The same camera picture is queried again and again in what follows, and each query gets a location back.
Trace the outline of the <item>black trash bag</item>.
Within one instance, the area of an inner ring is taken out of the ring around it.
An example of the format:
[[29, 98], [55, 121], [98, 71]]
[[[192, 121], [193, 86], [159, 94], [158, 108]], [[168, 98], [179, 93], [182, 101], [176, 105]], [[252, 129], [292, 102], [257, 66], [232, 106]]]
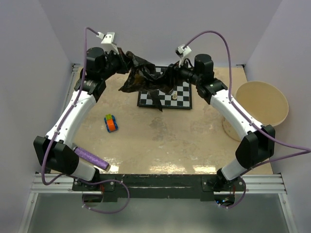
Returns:
[[127, 80], [119, 89], [124, 93], [147, 91], [158, 110], [162, 111], [159, 95], [160, 90], [166, 94], [173, 91], [177, 85], [177, 78], [172, 69], [166, 67], [162, 73], [156, 71], [155, 64], [127, 51], [125, 57], [129, 59], [130, 72]]

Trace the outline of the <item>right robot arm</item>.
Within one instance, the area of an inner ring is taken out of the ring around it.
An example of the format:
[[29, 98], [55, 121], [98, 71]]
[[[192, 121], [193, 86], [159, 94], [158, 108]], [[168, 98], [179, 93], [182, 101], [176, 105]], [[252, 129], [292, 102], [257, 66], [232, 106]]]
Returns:
[[175, 81], [184, 81], [196, 87], [198, 95], [218, 110], [233, 126], [241, 142], [236, 149], [236, 158], [217, 171], [212, 182], [216, 191], [227, 191], [234, 180], [247, 173], [274, 154], [275, 130], [264, 126], [243, 109], [232, 97], [227, 86], [215, 78], [214, 63], [210, 55], [198, 54], [194, 66], [171, 64], [163, 72]]

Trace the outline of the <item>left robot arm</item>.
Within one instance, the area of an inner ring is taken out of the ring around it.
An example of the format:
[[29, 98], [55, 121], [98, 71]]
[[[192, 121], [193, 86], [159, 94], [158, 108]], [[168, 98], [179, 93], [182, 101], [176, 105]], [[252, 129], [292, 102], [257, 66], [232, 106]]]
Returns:
[[80, 72], [71, 100], [45, 136], [37, 136], [34, 148], [41, 172], [51, 169], [84, 180], [89, 190], [100, 187], [98, 170], [80, 158], [73, 149], [73, 140], [84, 118], [106, 88], [105, 81], [116, 73], [129, 72], [131, 60], [121, 48], [90, 48], [86, 52], [86, 68]]

